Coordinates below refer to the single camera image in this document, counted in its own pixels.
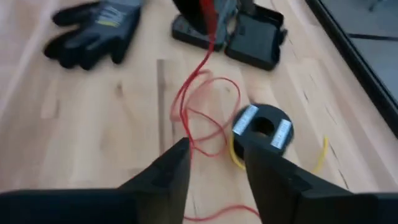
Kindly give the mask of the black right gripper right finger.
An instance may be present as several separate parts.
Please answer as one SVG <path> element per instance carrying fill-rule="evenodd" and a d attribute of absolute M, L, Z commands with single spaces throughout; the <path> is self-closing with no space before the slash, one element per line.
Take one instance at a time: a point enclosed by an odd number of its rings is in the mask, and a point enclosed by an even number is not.
<path fill-rule="evenodd" d="M 256 146 L 244 161 L 262 224 L 398 224 L 398 192 L 355 194 Z"/>

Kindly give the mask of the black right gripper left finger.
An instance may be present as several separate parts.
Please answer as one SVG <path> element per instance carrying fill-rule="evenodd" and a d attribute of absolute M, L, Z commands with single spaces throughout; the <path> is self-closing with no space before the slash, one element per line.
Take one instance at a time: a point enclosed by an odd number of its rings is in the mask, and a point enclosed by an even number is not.
<path fill-rule="evenodd" d="M 181 138 L 116 188 L 1 193 L 0 224 L 182 224 L 189 146 L 188 138 Z"/>

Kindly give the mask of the black spool with white labels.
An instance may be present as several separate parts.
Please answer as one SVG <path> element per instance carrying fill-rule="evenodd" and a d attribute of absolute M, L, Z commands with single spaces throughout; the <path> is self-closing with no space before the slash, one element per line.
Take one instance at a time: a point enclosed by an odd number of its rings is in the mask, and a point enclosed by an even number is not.
<path fill-rule="evenodd" d="M 233 120 L 233 152 L 244 159 L 244 145 L 255 143 L 284 155 L 294 138 L 294 126 L 281 109 L 265 104 L 250 104 L 242 108 Z"/>

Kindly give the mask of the grey black work glove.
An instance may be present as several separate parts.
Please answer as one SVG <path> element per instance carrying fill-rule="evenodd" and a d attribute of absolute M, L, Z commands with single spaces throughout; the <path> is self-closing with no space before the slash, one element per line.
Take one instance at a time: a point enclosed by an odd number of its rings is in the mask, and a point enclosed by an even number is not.
<path fill-rule="evenodd" d="M 105 55 L 115 64 L 123 62 L 138 27 L 144 0 L 99 0 L 63 8 L 52 16 L 59 27 L 74 30 L 49 40 L 44 55 L 63 68 L 91 70 Z"/>

